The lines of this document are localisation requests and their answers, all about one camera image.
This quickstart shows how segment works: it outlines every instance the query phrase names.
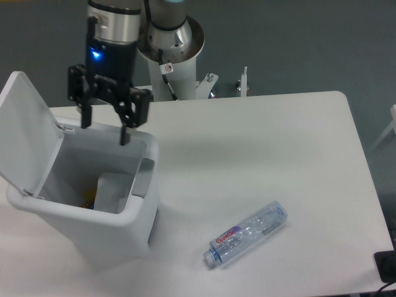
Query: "white cylindrical robot base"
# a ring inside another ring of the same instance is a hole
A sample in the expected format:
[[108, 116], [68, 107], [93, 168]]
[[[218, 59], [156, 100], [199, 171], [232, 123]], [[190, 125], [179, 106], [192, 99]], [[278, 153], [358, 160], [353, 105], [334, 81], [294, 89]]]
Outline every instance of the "white cylindrical robot base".
[[[158, 62], [146, 59], [150, 80], [153, 88], [154, 101], [173, 101], [167, 84], [164, 83]], [[173, 72], [166, 75], [169, 83], [179, 100], [193, 100], [196, 98], [197, 59], [193, 57], [187, 61], [172, 64]]]

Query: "bottle label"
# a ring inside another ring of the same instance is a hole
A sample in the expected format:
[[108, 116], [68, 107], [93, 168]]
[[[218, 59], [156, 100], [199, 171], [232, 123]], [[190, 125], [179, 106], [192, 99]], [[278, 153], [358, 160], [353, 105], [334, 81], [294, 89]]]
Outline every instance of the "bottle label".
[[239, 226], [232, 227], [228, 231], [225, 231], [222, 235], [216, 238], [216, 245], [218, 246], [222, 242], [226, 241], [228, 238], [234, 236], [235, 233], [241, 231], [242, 228]]

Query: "gray floor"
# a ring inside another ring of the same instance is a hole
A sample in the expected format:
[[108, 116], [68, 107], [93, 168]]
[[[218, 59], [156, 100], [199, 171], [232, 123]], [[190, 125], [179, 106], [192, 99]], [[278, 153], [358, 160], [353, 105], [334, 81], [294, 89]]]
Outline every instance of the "gray floor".
[[[250, 95], [339, 90], [363, 148], [396, 104], [396, 1], [187, 0], [203, 26], [197, 78], [220, 76], [219, 97], [236, 96], [247, 65]], [[66, 69], [84, 62], [86, 1], [0, 4], [0, 87], [25, 71], [49, 106], [66, 106]], [[134, 83], [149, 84], [138, 57]], [[396, 217], [396, 140], [367, 155], [384, 212]]]

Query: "metal bracket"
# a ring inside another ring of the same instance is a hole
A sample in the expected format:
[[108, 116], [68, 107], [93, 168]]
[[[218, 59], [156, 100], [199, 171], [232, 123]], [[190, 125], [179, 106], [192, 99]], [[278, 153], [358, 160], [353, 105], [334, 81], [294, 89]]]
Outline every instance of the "metal bracket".
[[29, 197], [34, 197], [34, 198], [37, 198], [37, 199], [40, 199], [40, 200], [44, 200], [44, 197], [42, 197], [42, 196], [36, 196], [34, 193], [29, 192], [29, 191], [26, 190], [26, 189], [24, 189], [24, 193], [26, 193]]
[[213, 73], [208, 73], [196, 88], [196, 99], [213, 98], [211, 92], [217, 80], [218, 80], [218, 75]]
[[241, 97], [246, 97], [248, 95], [249, 86], [247, 85], [248, 81], [248, 67], [245, 66], [243, 69], [243, 73], [241, 75], [241, 79], [238, 80], [235, 84], [236, 89], [241, 92]]
[[67, 127], [62, 126], [62, 125], [60, 125], [60, 124], [56, 124], [56, 123], [55, 123], [55, 126], [58, 127], [58, 128], [59, 128], [60, 130], [62, 130], [62, 131], [74, 131], [74, 129], [72, 129], [72, 128], [67, 128]]
[[384, 140], [388, 140], [390, 135], [392, 135], [392, 137], [395, 136], [395, 134], [396, 134], [396, 105], [393, 105], [390, 108], [390, 113], [392, 115], [392, 121], [381, 132], [381, 134], [379, 134], [377, 139], [369, 146], [368, 153], [374, 153], [374, 151], [378, 147], [384, 146]]

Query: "white table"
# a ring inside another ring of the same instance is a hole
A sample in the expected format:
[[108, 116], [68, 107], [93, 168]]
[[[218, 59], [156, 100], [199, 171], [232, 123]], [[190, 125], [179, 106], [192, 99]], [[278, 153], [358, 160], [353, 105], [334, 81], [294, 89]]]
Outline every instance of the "white table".
[[[79, 117], [74, 107], [52, 110]], [[119, 125], [111, 106], [95, 107], [93, 120]], [[392, 244], [341, 93], [154, 103], [141, 130], [160, 144], [149, 257], [76, 249], [13, 209], [0, 180], [1, 296], [317, 296], [382, 286], [373, 254]], [[275, 199], [286, 225], [209, 270], [209, 241]]]

